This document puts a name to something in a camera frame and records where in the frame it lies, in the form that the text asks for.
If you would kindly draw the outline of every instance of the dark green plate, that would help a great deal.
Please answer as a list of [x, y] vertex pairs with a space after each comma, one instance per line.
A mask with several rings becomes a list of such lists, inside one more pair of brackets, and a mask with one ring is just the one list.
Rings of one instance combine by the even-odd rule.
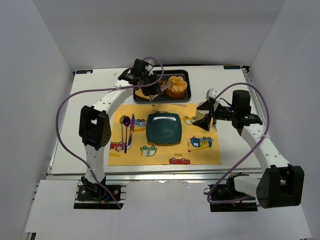
[[181, 141], [182, 126], [178, 114], [153, 113], [146, 121], [146, 138], [154, 144], [177, 144]]

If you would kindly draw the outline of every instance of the purple knife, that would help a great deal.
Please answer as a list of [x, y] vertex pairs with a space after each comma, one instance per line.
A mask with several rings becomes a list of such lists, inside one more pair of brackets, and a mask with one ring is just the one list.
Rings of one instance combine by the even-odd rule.
[[126, 149], [129, 149], [131, 146], [132, 133], [134, 132], [134, 129], [135, 129], [135, 115], [132, 114], [131, 125], [130, 125], [130, 135], [129, 135], [128, 145], [126, 146]]

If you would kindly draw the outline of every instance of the black tray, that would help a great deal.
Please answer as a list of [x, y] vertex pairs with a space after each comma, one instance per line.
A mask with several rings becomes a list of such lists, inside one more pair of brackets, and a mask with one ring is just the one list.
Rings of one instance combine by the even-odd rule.
[[[161, 75], [161, 70], [153, 71], [156, 73], [156, 76], [159, 78]], [[177, 77], [183, 77], [183, 80], [188, 83], [188, 86], [186, 88], [185, 95], [183, 98], [180, 99], [173, 99], [170, 98], [164, 93], [164, 95], [157, 96], [154, 100], [143, 100], [141, 98], [138, 98], [135, 94], [133, 94], [133, 100], [138, 104], [147, 104], [147, 103], [157, 103], [157, 102], [172, 102], [172, 103], [186, 103], [191, 98], [191, 89], [190, 89], [190, 81], [189, 81], [189, 74], [186, 70], [164, 70], [162, 80], [169, 80], [170, 77], [177, 76]]]

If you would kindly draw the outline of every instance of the gray wall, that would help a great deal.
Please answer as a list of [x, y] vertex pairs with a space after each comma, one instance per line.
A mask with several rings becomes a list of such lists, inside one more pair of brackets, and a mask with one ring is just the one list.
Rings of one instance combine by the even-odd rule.
[[284, 0], [33, 0], [72, 70], [250, 65]]
[[72, 72], [31, 0], [0, 2], [0, 238], [19, 240]]
[[272, 141], [305, 172], [302, 207], [314, 239], [320, 239], [319, 10], [318, 0], [287, 0], [250, 68], [270, 109]]

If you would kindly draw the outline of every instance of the placemat with car print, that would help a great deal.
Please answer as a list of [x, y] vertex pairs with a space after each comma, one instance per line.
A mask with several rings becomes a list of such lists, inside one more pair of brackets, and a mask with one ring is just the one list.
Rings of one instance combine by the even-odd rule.
[[[122, 104], [114, 113], [109, 152], [109, 166], [221, 164], [218, 133], [213, 127], [205, 131], [192, 125], [196, 104]], [[181, 141], [175, 145], [157, 145], [147, 140], [146, 125], [149, 114], [178, 114], [182, 125]], [[132, 119], [134, 130], [131, 145], [125, 153], [126, 129], [120, 124], [123, 115]]]

